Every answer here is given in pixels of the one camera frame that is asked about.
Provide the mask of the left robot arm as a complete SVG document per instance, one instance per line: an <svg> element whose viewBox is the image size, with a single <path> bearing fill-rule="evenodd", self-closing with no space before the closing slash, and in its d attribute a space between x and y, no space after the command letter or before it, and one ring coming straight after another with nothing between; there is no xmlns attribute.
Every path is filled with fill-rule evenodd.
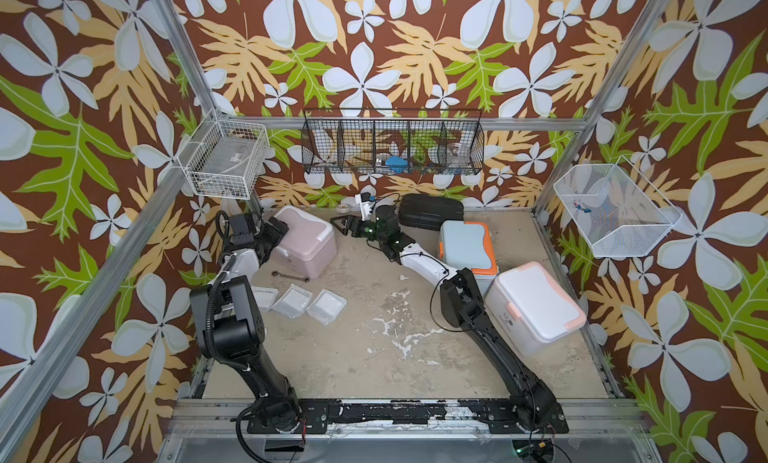
<svg viewBox="0 0 768 463"><path fill-rule="evenodd" d="M222 239L220 269L211 282L190 292L196 340L203 355L234 370L255 401L237 419L255 429L295 430L302 416L295 389L264 348L266 329L251 279L267 262L289 227L259 213L233 216L220 210L214 229Z"/></svg>

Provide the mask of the grey box orange handle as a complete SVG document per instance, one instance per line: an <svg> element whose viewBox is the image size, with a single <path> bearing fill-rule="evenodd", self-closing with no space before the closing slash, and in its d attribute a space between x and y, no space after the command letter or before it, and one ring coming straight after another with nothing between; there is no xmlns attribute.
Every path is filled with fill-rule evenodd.
<svg viewBox="0 0 768 463"><path fill-rule="evenodd" d="M499 270L486 223L447 220L440 227L440 259L456 269L468 268L485 296Z"/></svg>

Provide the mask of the white and salmon first aid box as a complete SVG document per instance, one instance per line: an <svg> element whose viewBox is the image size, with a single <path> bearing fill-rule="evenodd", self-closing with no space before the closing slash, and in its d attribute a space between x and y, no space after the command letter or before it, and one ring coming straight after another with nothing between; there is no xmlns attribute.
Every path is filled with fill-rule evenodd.
<svg viewBox="0 0 768 463"><path fill-rule="evenodd" d="M524 356L540 352L586 322L582 308L538 262L499 274L484 302Z"/></svg>

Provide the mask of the pink medicine chest box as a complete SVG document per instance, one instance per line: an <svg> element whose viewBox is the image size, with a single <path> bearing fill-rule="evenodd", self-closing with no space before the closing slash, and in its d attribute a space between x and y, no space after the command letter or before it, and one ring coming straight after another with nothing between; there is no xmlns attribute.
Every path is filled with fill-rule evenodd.
<svg viewBox="0 0 768 463"><path fill-rule="evenodd" d="M288 232L271 258L310 279L319 277L337 255L331 223L290 205L282 207L274 218L285 223Z"/></svg>

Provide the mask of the white gauze packet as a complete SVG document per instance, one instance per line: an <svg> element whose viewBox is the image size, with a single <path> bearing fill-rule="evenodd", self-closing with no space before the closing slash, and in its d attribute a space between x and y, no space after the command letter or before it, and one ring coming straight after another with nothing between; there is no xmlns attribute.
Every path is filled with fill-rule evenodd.
<svg viewBox="0 0 768 463"><path fill-rule="evenodd" d="M261 311L269 311L278 297L278 290L271 287L251 286L257 306Z"/></svg>
<svg viewBox="0 0 768 463"><path fill-rule="evenodd" d="M307 307L306 313L316 321L328 325L336 320L346 304L346 298L322 289Z"/></svg>
<svg viewBox="0 0 768 463"><path fill-rule="evenodd" d="M287 318L297 318L301 316L313 299L313 293L295 284L283 293L272 306L272 310Z"/></svg>

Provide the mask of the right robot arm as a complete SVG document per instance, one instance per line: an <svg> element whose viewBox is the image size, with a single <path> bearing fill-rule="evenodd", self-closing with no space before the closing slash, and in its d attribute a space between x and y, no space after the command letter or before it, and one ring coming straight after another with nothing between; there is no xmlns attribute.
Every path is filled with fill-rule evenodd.
<svg viewBox="0 0 768 463"><path fill-rule="evenodd" d="M411 269L440 296L450 333L468 335L504 382L509 397L484 406L476 420L493 434L567 433L562 406L548 385L517 356L495 329L476 278L468 268L456 269L423 249L399 226L392 205L378 208L365 220L353 214L335 216L330 223L341 234L362 238L391 262Z"/></svg>

